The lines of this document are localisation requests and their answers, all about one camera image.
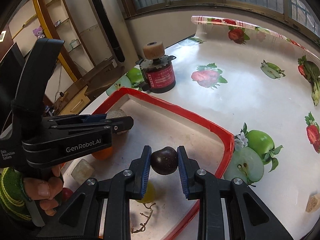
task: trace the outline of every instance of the drawer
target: drawer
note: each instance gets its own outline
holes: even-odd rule
[[[90,103],[90,99],[84,95],[88,86],[85,86],[60,112],[60,115],[79,114]]]

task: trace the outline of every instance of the television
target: television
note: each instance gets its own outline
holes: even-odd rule
[[[16,42],[0,61],[0,132],[11,123],[6,121],[11,116],[11,100],[15,98],[25,62]]]

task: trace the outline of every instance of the purple plush toy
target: purple plush toy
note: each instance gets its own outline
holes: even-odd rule
[[[38,39],[45,38],[43,29],[41,26],[39,28],[34,29],[32,32]]]

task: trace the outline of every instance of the fruit-patterned tablecloth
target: fruit-patterned tablecloth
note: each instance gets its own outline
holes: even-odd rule
[[[308,233],[320,210],[305,211],[320,190],[320,59],[279,33],[218,17],[192,17],[196,35],[165,50],[176,86],[155,97],[215,122],[235,135],[225,179],[240,177],[294,239]],[[138,66],[109,90],[137,88]],[[101,95],[83,113],[92,113]],[[195,239],[197,222],[181,233]]]

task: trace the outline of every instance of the silver screw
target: silver screw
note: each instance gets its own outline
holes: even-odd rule
[[[203,175],[206,175],[206,174],[207,174],[207,172],[206,172],[205,170],[203,170],[203,169],[199,169],[199,170],[197,170],[197,173],[198,173],[198,175],[201,175],[201,176],[203,176]]]
[[[92,186],[96,184],[96,180],[95,179],[87,179],[87,185]]]
[[[132,175],[132,171],[130,171],[130,170],[125,170],[125,171],[123,171],[123,175],[124,175],[124,176],[131,176],[131,175]]]
[[[242,182],[243,182],[243,180],[240,179],[240,178],[234,178],[234,179],[233,179],[233,182],[234,182],[235,184],[237,184],[237,185],[241,185]]]

